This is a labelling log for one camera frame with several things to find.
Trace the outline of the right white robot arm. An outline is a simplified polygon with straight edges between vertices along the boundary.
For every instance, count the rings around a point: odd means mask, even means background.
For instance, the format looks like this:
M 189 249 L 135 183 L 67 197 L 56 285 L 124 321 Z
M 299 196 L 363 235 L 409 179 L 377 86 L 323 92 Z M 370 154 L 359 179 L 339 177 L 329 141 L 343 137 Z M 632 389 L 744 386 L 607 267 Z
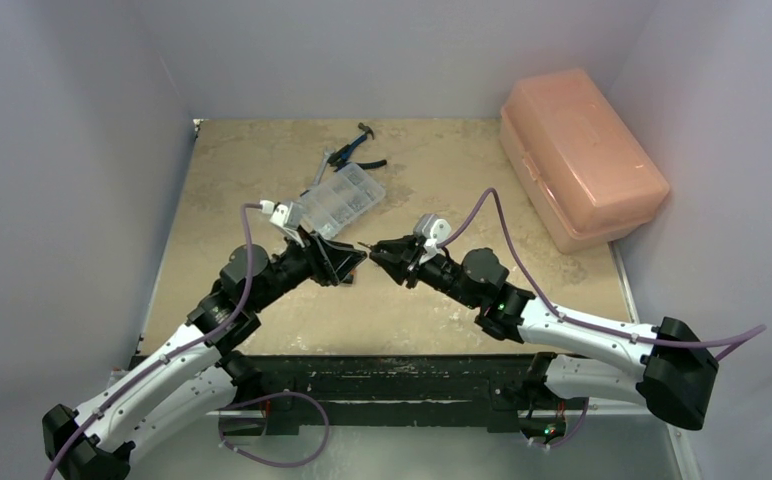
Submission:
M 509 271 L 490 248 L 461 261 L 429 254 L 407 235 L 370 248 L 372 261 L 397 284 L 423 283 L 478 312 L 475 322 L 496 340 L 559 349 L 546 369 L 526 376 L 523 392 L 538 407 L 558 398 L 594 397 L 644 406 L 658 419 L 702 429 L 719 363 L 683 321 L 625 323 L 568 308 L 551 309 L 508 282 Z

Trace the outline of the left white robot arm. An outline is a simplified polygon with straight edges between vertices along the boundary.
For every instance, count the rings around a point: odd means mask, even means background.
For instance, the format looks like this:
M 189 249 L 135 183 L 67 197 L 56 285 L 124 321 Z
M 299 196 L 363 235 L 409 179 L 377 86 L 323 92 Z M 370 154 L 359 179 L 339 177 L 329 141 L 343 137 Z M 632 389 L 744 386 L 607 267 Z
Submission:
M 237 350 L 259 327 L 259 312 L 308 280 L 339 285 L 366 257 L 306 232 L 279 255 L 253 243 L 234 250 L 209 294 L 162 346 L 92 399 L 44 415 L 46 478 L 124 479 L 150 450 L 205 414 L 271 400 Z

